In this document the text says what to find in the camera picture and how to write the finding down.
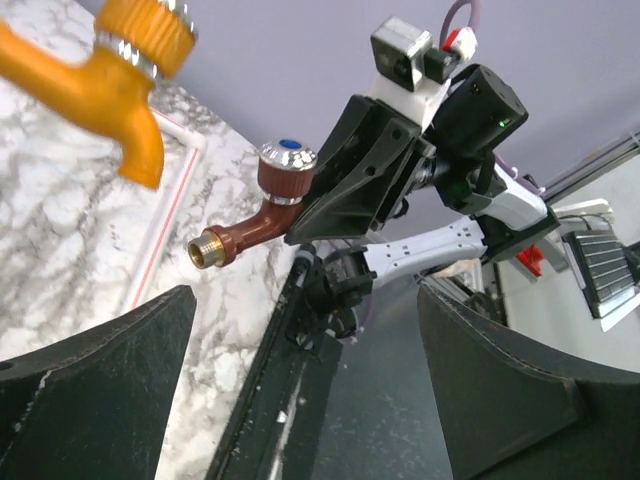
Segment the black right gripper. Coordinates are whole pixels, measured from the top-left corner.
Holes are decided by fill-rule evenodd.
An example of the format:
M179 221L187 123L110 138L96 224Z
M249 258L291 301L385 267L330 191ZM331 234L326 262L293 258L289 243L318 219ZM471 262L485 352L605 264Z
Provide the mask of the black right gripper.
M406 213L406 196L434 187L463 215L521 220L529 191L498 164L494 149L528 118L513 89L473 64L412 107L354 95L321 147L305 208L289 245L355 239Z

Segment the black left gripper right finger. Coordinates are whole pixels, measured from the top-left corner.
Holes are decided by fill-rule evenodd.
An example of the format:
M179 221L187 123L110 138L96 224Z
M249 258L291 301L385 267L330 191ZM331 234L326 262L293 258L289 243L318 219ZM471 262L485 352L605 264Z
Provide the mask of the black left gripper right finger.
M638 373L546 346L430 286L418 316L454 478L638 478Z

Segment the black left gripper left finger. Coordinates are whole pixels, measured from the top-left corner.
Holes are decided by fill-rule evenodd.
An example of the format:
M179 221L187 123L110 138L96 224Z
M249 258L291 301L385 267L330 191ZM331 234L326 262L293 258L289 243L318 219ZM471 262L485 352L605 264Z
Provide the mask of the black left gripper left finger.
M154 478L195 310L179 285L2 361L2 478Z

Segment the brown water faucet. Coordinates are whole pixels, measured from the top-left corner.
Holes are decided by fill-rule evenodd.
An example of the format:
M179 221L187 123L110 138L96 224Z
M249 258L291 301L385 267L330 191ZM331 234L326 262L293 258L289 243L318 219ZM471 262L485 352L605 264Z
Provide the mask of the brown water faucet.
M232 226L209 226L190 240L198 269L222 268L243 251L284 235L301 215L315 176L317 155L297 140L268 142L258 150L257 183L264 199L257 213Z

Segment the white PVC pipe frame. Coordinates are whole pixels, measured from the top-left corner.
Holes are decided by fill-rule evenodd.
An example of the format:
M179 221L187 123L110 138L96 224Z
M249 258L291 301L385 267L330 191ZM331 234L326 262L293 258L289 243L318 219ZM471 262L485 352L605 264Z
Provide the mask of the white PVC pipe frame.
M185 156L172 175L163 175L160 200L139 248L129 286L121 297L118 315L127 313L145 302L161 264L169 236L175 226L178 211L199 160L206 153L208 146L208 141L203 134L191 130L155 109L152 113L160 130L185 147Z

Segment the orange water faucet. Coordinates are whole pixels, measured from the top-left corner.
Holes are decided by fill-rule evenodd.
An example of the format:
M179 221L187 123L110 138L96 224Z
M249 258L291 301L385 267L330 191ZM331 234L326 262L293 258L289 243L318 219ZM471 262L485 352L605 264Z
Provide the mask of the orange water faucet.
M173 78L198 39L184 1L109 0L95 18L91 56L66 64L1 26L1 75L76 126L119 143L121 176L155 190L164 166L148 105L156 83Z

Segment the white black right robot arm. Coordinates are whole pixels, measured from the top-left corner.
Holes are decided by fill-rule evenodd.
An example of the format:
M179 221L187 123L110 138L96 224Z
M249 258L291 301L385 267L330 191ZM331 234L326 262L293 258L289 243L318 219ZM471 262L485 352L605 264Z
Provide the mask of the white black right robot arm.
M310 347L325 333L353 337L360 328L354 308L390 281L461 260L502 260L549 233L557 220L538 190L520 184L495 154L527 116L513 89L480 64L454 78L427 127L379 100L351 98L321 149L304 211L285 236L303 252L315 240L348 244L310 259L290 339ZM424 187L458 214L455 222L390 243L355 243Z

